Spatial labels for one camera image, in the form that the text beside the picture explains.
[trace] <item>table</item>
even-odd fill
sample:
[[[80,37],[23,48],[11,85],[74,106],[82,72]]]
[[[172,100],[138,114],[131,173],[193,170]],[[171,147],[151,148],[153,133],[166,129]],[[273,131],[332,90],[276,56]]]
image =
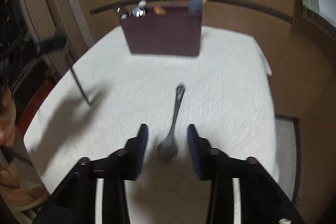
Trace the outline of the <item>table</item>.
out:
[[[275,118],[265,58],[253,37],[202,27],[198,58],[131,55],[121,27],[103,37],[74,65],[88,106],[69,72],[46,98],[24,142],[50,193],[81,157],[106,157],[149,127],[142,174],[126,182],[131,223],[205,223],[210,182],[192,170],[186,130],[229,156],[256,157],[278,181]],[[162,165],[157,144],[169,131],[176,86],[184,82],[175,134],[176,160]],[[235,223],[240,200],[235,180]],[[97,212],[101,208],[98,192]]]

